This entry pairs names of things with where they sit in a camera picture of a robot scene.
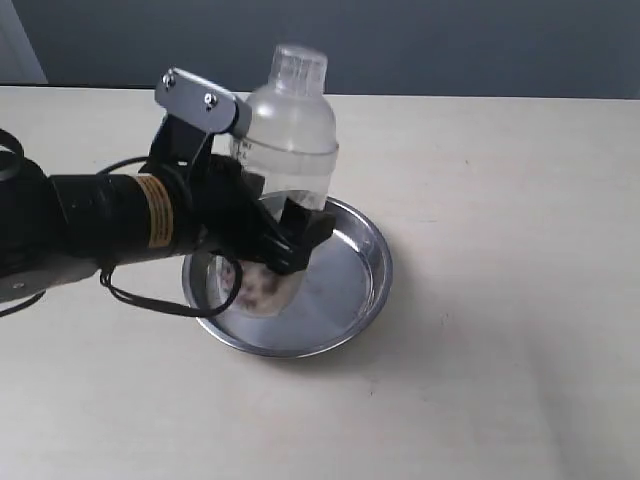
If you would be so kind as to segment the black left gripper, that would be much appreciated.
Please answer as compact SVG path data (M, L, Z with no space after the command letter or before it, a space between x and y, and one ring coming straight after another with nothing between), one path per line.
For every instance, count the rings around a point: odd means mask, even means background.
M264 178L212 151L216 136L245 132L237 113L222 121L168 113L152 141L147 172L177 198L182 212L174 218L195 231L193 251L221 251L279 275L305 270L312 251L332 236L335 216L286 199L274 218L259 200Z

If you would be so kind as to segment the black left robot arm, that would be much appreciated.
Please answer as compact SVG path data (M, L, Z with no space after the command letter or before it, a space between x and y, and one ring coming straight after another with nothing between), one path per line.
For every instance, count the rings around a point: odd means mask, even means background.
M253 261L281 274L304 270L335 226L329 213L287 200L279 218L261 202L263 178L212 150L214 137L166 116L140 171L118 165L95 174L47 175L9 132L1 135L1 304L14 314L55 287L97 276L119 301L187 318L197 309L115 287L120 265L198 252L232 269Z

